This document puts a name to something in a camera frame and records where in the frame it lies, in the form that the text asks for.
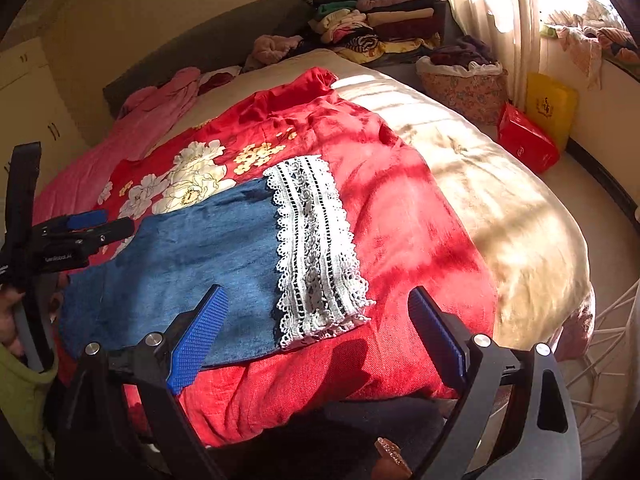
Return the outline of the person left hand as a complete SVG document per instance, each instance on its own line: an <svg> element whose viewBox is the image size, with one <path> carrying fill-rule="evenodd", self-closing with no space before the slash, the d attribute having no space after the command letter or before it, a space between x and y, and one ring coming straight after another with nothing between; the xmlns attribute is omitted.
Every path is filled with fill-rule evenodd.
<svg viewBox="0 0 640 480"><path fill-rule="evenodd" d="M70 284L67 274L60 274L56 282L55 291L49 299L49 318L54 322L61 309L64 295L63 290ZM25 355L24 344L17 333L15 322L16 305L21 302L24 294L9 285L2 285L0 292L0 339L12 356L21 359Z"/></svg>

